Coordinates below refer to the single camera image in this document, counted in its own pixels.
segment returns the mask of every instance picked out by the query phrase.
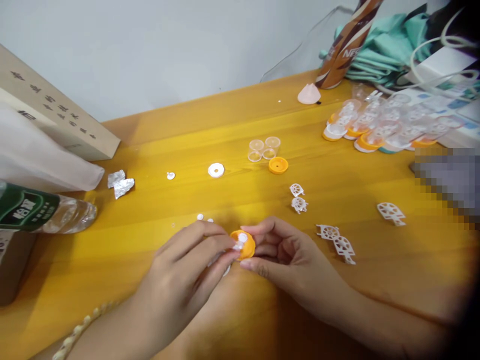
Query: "white cable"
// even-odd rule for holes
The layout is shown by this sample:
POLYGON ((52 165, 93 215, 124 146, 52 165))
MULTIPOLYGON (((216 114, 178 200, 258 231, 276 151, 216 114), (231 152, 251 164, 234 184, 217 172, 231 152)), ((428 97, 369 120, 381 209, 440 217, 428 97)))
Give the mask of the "white cable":
MULTIPOLYGON (((472 79, 472 80, 475 80, 480 76, 480 71, 478 71, 478 70, 462 70, 462 71, 453 72, 453 73, 450 73, 450 74, 447 74, 447 75, 439 76, 439 77, 430 79, 428 81, 425 81, 421 77, 419 72, 417 71, 417 67, 415 65, 415 54, 417 53, 417 51, 419 49, 421 49, 422 47, 424 47, 425 45, 433 43, 435 41, 440 40, 443 46, 445 46, 447 48, 454 48, 454 49, 460 49, 460 48, 465 48, 465 47, 476 48, 476 47, 479 46, 477 43, 468 41, 467 39, 464 39, 463 37, 447 35, 447 31, 448 31, 450 25, 452 24, 452 22, 455 20, 455 18, 458 16, 458 14, 460 14, 460 12, 463 9, 464 8, 461 8, 460 10, 458 10, 455 13, 455 15, 453 15, 451 17, 451 19, 446 23, 445 27, 441 31, 441 36, 435 37, 435 38, 430 39, 430 40, 427 40, 427 41, 421 43, 419 46, 417 46, 415 50, 413 50, 413 52, 410 55, 410 69, 411 69, 411 72, 413 73, 413 75, 418 80, 418 83, 413 84, 413 85, 397 86, 398 89, 411 89, 411 88, 417 88, 417 87, 427 85, 426 87, 427 87, 428 91, 435 94, 435 93, 438 93, 440 90, 437 89, 435 86, 429 85, 430 83, 437 82, 438 80, 441 80, 441 79, 444 79, 444 78, 450 78, 450 77, 453 77, 455 75, 470 75, 471 76, 470 79, 472 79)), ((378 90, 380 90, 380 91, 382 91, 386 94, 390 94, 390 95, 395 94, 395 92, 396 92, 396 91, 392 91, 392 90, 390 90, 390 89, 388 89, 388 88, 386 88, 386 87, 384 87, 383 85, 380 85, 380 84, 376 84, 375 87, 378 90)), ((478 95, 478 92, 475 90, 475 88, 473 86, 469 90, 471 92, 473 92, 474 94, 478 95)), ((442 92, 443 92, 444 96, 447 96, 447 97, 452 98, 452 99, 458 99, 458 98, 461 97, 461 95, 460 96, 452 96, 446 91, 442 91, 442 92)))
POLYGON ((337 11, 339 10, 342 10, 348 14, 353 14, 355 11, 349 7, 346 7, 344 5, 338 5, 337 7, 335 7, 334 9, 332 9, 332 11, 330 11, 327 15, 325 15, 319 22, 317 22, 315 25, 313 25, 313 27, 307 32, 306 36, 303 38, 303 40, 301 41, 301 43, 295 48, 295 50, 293 50, 291 53, 289 53, 287 56, 285 56, 283 59, 281 59, 279 62, 277 62, 270 70, 266 71, 263 73, 263 75, 261 76, 260 78, 260 83, 263 81, 265 75, 267 75, 268 73, 270 73, 271 71, 273 71, 278 65, 280 65, 284 60, 286 60, 287 58, 289 58, 291 55, 293 55, 298 49, 300 49, 300 47, 304 44, 304 41, 309 37, 310 33, 315 30, 315 28, 317 26, 319 26, 321 23, 324 22, 324 20, 327 20, 329 18, 332 17, 333 14, 335 14, 337 11))

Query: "green cloth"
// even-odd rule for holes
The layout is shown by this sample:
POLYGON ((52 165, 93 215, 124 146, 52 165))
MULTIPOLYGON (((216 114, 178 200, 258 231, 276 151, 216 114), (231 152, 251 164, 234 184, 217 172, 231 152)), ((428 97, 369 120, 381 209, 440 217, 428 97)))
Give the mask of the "green cloth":
MULTIPOLYGON (((428 15, 421 13, 405 21, 407 14, 401 13, 376 20, 368 33, 358 56, 352 62, 345 77, 351 80, 370 81, 387 86, 410 68, 410 56, 416 47, 425 42, 428 15)), ((335 38, 342 31, 335 31, 335 38)), ((428 58, 431 44, 423 46, 415 54, 422 62, 428 58)), ((326 51, 319 57, 324 59, 326 51)))

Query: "cardboard box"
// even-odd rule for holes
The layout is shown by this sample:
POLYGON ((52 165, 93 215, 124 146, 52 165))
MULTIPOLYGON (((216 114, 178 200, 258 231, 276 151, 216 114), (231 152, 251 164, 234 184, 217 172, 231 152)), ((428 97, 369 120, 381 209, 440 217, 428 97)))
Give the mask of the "cardboard box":
POLYGON ((119 146, 120 139, 2 45, 0 101, 85 160, 111 159, 119 146))
POLYGON ((36 238, 31 232, 0 230, 0 306, 15 300, 36 238))

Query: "wooden table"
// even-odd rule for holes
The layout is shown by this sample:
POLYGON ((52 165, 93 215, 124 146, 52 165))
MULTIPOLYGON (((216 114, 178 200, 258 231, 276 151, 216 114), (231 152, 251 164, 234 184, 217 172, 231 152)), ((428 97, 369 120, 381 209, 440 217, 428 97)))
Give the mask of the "wooden table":
MULTIPOLYGON (((97 221, 73 235, 41 235, 16 301, 0 309, 2 359, 25 359, 70 332, 92 309, 131 294, 153 253, 197 214, 227 231, 276 215, 309 234, 356 289, 432 320, 455 320, 477 263, 477 243, 461 218, 418 185, 414 153, 364 154, 346 139, 321 138, 327 118, 350 97, 343 82, 321 105, 297 93, 316 71, 116 119, 122 139, 105 173, 124 169, 135 188, 119 200, 107 189, 76 194, 94 202, 97 221), (247 159, 252 139, 277 136, 289 162, 282 175, 247 159), (222 163, 225 174, 207 169, 222 163), (175 172, 174 180, 166 173, 175 172), (305 190, 308 211, 290 206, 289 186, 305 190), (407 226, 383 220, 392 202, 407 226), (315 224, 337 226, 355 252, 342 262, 315 224)), ((161 359, 371 358, 338 331, 312 319, 266 280, 234 264, 208 304, 161 359)))

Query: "green bottle label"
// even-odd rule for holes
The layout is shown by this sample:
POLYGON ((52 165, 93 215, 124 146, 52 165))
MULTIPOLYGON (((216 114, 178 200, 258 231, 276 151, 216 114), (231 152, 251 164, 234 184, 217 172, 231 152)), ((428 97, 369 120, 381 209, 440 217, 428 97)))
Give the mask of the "green bottle label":
POLYGON ((0 229, 34 231, 55 214, 60 196, 6 184, 0 197, 0 229))

